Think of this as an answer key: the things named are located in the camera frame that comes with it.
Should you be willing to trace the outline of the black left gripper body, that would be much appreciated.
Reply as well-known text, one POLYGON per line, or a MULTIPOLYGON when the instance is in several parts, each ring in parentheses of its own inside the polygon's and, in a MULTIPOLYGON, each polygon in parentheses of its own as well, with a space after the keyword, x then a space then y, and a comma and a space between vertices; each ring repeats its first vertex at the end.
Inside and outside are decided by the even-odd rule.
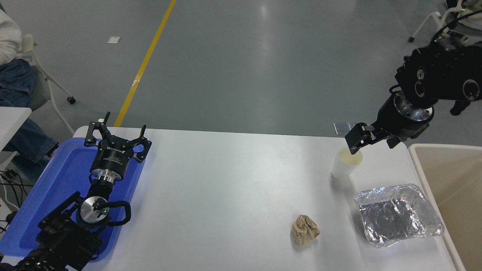
POLYGON ((90 168, 90 173, 97 176, 101 171, 111 171, 116 178, 124 178, 129 160, 134 156, 134 151, 118 150, 110 146, 100 146, 90 168))

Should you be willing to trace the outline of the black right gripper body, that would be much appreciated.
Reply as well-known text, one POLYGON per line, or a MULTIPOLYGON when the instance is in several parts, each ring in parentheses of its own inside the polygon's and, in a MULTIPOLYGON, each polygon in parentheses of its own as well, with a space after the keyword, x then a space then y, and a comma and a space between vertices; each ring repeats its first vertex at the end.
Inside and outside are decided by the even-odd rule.
POLYGON ((392 94, 378 111, 376 125, 401 141, 417 138, 430 122, 430 108, 414 106, 404 94, 392 94))

